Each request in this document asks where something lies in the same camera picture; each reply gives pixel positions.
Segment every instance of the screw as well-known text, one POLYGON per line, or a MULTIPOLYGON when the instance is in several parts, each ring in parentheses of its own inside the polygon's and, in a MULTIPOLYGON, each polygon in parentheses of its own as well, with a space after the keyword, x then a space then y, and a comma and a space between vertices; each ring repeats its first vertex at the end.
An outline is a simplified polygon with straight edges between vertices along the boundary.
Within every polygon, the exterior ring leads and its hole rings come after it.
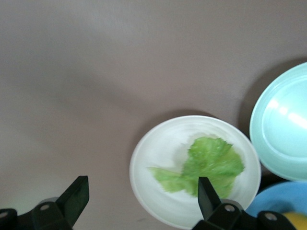
POLYGON ((2 212, 0 213, 0 218, 4 218, 8 215, 8 212, 2 212))
POLYGON ((228 212, 234 212, 235 211, 235 208, 231 205, 226 205, 225 206, 225 209, 228 211, 228 212))
POLYGON ((264 216, 265 216, 268 220, 273 220, 273 221, 277 220, 277 217, 276 217, 273 213, 271 213, 271 212, 267 212, 266 214, 264 214, 264 216))

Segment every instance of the white plate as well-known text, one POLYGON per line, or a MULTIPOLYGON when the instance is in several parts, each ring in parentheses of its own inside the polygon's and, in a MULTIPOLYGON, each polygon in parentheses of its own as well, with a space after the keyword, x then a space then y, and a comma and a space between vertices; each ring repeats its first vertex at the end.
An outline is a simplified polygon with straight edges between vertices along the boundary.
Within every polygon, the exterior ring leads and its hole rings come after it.
POLYGON ((191 229, 203 219, 196 197, 184 191, 165 192, 148 167, 181 172, 188 149, 196 138, 222 138, 233 144, 245 170, 236 178, 227 199, 246 209, 255 197, 261 177, 259 159, 247 137, 234 126, 207 116, 182 116, 165 121, 150 130, 138 143, 130 162, 130 182, 140 204, 152 216, 170 226, 191 229))

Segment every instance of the lettuce leaf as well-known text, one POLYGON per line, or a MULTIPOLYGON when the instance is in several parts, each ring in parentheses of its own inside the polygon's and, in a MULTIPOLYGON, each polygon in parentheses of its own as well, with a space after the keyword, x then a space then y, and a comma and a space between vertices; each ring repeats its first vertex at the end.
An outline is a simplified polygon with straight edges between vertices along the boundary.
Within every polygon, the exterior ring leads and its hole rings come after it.
POLYGON ((197 197, 198 178, 208 177, 218 196, 227 198, 244 165, 231 144, 221 138, 201 137, 188 150, 181 173, 157 167, 149 170, 166 192, 185 190, 197 197))

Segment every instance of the mint green plate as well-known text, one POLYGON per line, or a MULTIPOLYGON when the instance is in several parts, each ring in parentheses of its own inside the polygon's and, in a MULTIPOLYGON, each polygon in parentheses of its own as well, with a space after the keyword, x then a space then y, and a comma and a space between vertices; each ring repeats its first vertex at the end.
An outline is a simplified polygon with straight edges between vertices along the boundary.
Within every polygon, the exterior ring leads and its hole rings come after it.
POLYGON ((258 99, 250 139, 262 164, 288 180, 307 180, 307 62, 275 79, 258 99))

